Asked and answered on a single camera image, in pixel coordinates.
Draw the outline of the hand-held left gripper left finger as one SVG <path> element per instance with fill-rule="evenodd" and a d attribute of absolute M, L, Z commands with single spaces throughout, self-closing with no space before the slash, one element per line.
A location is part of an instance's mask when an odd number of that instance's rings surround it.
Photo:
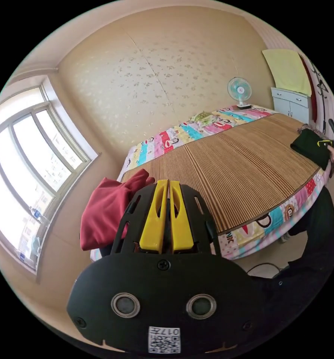
<path fill-rule="evenodd" d="M 157 182 L 139 245 L 143 251 L 161 251 L 167 213 L 168 180 Z"/>

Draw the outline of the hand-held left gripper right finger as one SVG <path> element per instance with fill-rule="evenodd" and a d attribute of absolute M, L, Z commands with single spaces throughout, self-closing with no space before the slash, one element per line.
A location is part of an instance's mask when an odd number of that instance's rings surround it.
<path fill-rule="evenodd" d="M 189 225 L 182 189 L 178 181 L 169 182 L 171 240 L 174 253 L 193 248 L 193 237 Z"/>

